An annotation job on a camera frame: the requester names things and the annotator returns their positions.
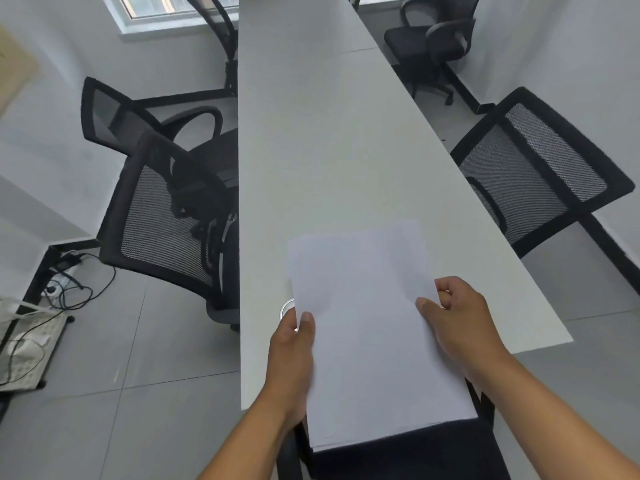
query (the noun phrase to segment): person's left hand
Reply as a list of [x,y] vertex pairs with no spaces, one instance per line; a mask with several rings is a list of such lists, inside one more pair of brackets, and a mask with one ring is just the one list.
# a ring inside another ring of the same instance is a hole
[[296,332],[296,309],[290,309],[271,337],[267,378],[260,395],[275,407],[283,408],[286,431],[305,417],[307,393],[311,386],[314,359],[311,347],[316,322],[309,312],[302,313]]

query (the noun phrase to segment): long conference table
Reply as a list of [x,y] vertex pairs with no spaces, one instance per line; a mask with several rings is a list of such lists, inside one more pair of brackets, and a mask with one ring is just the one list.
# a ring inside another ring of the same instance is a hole
[[302,234],[417,219],[432,274],[483,293],[510,352],[571,341],[347,0],[240,0],[240,14],[242,409]]

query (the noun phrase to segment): white paper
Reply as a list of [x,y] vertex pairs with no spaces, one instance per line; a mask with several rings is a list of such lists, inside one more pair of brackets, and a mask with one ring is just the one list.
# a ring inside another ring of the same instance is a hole
[[459,370],[415,307],[436,301],[416,221],[289,243],[298,317],[316,319],[307,400],[315,451],[475,418]]

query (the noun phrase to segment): power strip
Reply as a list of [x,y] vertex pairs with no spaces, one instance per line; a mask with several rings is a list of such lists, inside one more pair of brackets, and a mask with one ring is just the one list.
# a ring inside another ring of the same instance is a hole
[[[74,273],[76,272],[76,269],[78,269],[79,266],[80,264],[71,266],[69,269],[65,270],[65,273],[68,274],[69,276],[73,276]],[[69,282],[70,282],[69,278],[64,274],[58,273],[54,275],[52,279],[49,280],[49,282],[47,283],[47,286],[45,286],[44,290],[42,291],[42,296],[48,296],[50,299],[59,297],[60,293],[62,293],[62,290],[64,288],[67,288]]]

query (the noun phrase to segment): yellow paper on wall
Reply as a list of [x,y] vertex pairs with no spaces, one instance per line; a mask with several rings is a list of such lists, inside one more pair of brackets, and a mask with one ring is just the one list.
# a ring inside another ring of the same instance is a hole
[[0,25],[0,114],[37,67],[36,60]]

